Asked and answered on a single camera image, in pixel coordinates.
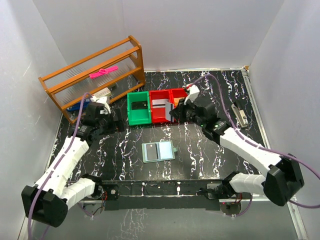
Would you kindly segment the white striped credit card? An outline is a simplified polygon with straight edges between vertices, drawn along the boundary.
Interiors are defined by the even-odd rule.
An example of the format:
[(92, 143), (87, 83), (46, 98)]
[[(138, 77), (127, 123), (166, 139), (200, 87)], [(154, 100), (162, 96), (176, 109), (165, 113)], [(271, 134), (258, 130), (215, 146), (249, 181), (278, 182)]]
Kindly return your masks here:
[(167, 101), (165, 103), (165, 119), (171, 123), (174, 122), (174, 117), (170, 114), (170, 112), (174, 109), (174, 104)]

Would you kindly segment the silver credit card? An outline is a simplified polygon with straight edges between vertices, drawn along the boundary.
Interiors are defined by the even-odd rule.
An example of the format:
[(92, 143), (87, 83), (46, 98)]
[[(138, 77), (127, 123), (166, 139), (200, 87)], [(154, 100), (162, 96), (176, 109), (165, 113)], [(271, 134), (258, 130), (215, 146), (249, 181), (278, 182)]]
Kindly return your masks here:
[(166, 103), (168, 102), (168, 99), (153, 99), (152, 100), (152, 107), (153, 108), (165, 108)]

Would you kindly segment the green card holder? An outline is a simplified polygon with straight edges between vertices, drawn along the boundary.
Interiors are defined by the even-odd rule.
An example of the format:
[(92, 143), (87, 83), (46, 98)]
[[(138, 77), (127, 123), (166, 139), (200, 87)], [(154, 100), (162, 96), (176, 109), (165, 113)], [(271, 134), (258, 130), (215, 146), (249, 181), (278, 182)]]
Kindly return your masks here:
[[(147, 160), (147, 151), (146, 145), (154, 143), (157, 144), (157, 152), (158, 152), (158, 160)], [(178, 149), (174, 147), (173, 142), (170, 141), (159, 141), (159, 142), (150, 142), (150, 143), (142, 143), (142, 158), (143, 163), (153, 163), (153, 162), (162, 162), (162, 161), (171, 161), (176, 158), (175, 153), (178, 152)]]

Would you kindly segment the black credit card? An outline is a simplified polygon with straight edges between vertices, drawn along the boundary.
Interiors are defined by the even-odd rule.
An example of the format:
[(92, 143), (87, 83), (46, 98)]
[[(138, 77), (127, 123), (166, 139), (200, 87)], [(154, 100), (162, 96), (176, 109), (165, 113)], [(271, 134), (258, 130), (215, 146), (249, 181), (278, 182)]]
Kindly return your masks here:
[(158, 160), (158, 149), (156, 143), (148, 143), (145, 148), (148, 161)]

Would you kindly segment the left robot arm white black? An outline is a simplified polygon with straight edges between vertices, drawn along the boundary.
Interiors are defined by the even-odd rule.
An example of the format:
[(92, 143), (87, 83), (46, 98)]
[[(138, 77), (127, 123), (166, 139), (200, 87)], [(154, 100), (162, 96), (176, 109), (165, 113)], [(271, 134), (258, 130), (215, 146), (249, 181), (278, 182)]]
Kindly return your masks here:
[(84, 174), (67, 184), (74, 168), (100, 136), (122, 132), (125, 128), (120, 108), (110, 110), (106, 103), (91, 102), (84, 116), (72, 128), (71, 135), (45, 173), (32, 186), (25, 186), (21, 198), (25, 215), (51, 227), (59, 227), (68, 210), (86, 197), (93, 200), (103, 195), (100, 177)]

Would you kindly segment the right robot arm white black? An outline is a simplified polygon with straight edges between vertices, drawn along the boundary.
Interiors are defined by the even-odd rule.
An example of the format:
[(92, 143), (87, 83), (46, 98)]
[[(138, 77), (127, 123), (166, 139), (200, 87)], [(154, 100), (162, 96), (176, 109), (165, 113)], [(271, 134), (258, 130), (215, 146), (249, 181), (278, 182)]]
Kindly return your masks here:
[(277, 206), (284, 206), (305, 185), (299, 163), (292, 156), (265, 151), (261, 145), (237, 133), (226, 120), (218, 117), (213, 104), (204, 106), (202, 102), (181, 99), (169, 114), (179, 123), (200, 126), (209, 140), (236, 153), (260, 172), (234, 171), (220, 185), (207, 188), (206, 194), (217, 199), (233, 199), (240, 193), (258, 194)]

